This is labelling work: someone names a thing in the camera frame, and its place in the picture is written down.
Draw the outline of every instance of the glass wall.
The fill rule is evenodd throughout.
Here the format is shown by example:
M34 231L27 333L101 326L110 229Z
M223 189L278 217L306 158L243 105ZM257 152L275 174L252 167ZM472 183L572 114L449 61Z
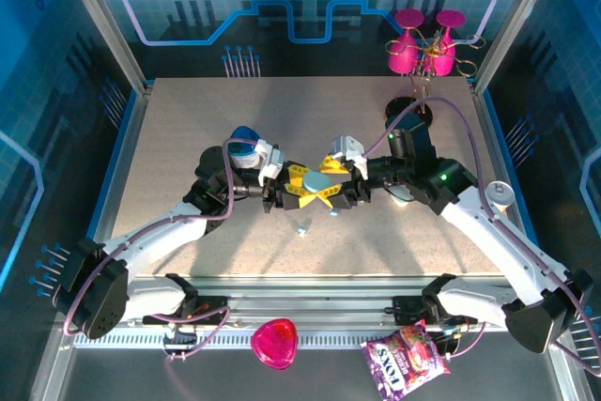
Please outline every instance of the glass wall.
M0 0L0 12L0 380L16 400L56 313L62 260L42 245L87 232L131 88L80 0Z
M600 37L601 0L538 0L489 87L532 232L546 252L595 279L588 310L598 326ZM580 352L592 356L579 329Z
M401 8L424 13L429 38L443 9L462 11L455 30L495 38L513 0L106 0L146 77L225 76L222 58L250 75L387 75L384 44L403 31ZM459 48L477 64L485 50Z

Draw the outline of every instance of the enclosure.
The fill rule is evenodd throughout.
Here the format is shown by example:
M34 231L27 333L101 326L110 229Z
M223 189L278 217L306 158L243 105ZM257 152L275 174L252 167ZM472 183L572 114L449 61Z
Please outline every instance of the enclosure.
M393 117L391 100L447 98L473 130L480 182L513 188L511 222L598 283L600 6L0 0L3 399L378 401L360 343L397 329L384 312L393 297L419 296L442 273L510 286L512 276L469 234L420 203L399 207L403 199L385 191L349 210L315 194L306 207L265 214L247 199L210 235L174 245L137 279L177 273L203 296L227 297L231 313L206 350L171 364L162 352L168 328L141 317L98 340L64 335L65 316L51 300L65 252L170 211L196 181L203 152L238 126L277 144L286 160L317 168L339 135L365 148L376 142ZM475 173L460 118L435 100L426 105L415 112L431 120L438 155ZM374 155L390 153L382 146ZM598 295L595 285L585 306L596 332ZM251 352L257 328L278 317L299 332L284 372ZM214 326L199 328L199 340ZM560 343L599 368L581 318ZM409 399L600 396L598 379L556 347L531 353L504 327L489 327L449 368Z

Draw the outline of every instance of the beige tabletop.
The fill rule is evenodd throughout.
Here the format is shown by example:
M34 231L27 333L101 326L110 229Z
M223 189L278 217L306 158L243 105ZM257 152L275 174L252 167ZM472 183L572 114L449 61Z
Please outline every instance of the beige tabletop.
M135 150L114 236L172 208L194 182L204 149L239 125L277 143L286 159L317 168L331 140L350 134L365 148L384 131L389 100L411 94L401 77L158 79ZM454 101L469 119L483 156L485 183L494 179L467 82L436 79L432 94ZM474 163L463 126L432 104L432 143L440 156ZM374 155L390 155L384 144ZM306 237L297 233L307 227ZM498 273L458 230L418 203L397 207L373 193L371 204L338 217L316 200L306 208L265 214L259 200L238 202L231 218L197 242L148 268L149 273L395 274Z

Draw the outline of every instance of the candy bag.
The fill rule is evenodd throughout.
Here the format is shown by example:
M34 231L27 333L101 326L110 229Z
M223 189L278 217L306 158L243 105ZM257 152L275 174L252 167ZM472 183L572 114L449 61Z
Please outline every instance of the candy bag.
M382 401L399 401L436 376L450 373L423 320L361 347Z

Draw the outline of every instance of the pink wine glass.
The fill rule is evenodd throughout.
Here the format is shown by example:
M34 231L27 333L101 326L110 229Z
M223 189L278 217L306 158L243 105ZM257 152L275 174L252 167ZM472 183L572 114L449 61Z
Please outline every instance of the pink wine glass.
M455 46L451 38L451 29L463 26L466 23L466 17L460 11L454 9L445 9L441 11L436 20L445 27L440 42L440 56L430 56L428 66L434 67L434 74L437 76L449 75L453 70L455 62Z
M418 48L411 29L417 28L424 22L424 15L419 9L401 9L394 16L396 21L405 29L405 33L388 50L388 67L397 74L409 74L417 63Z

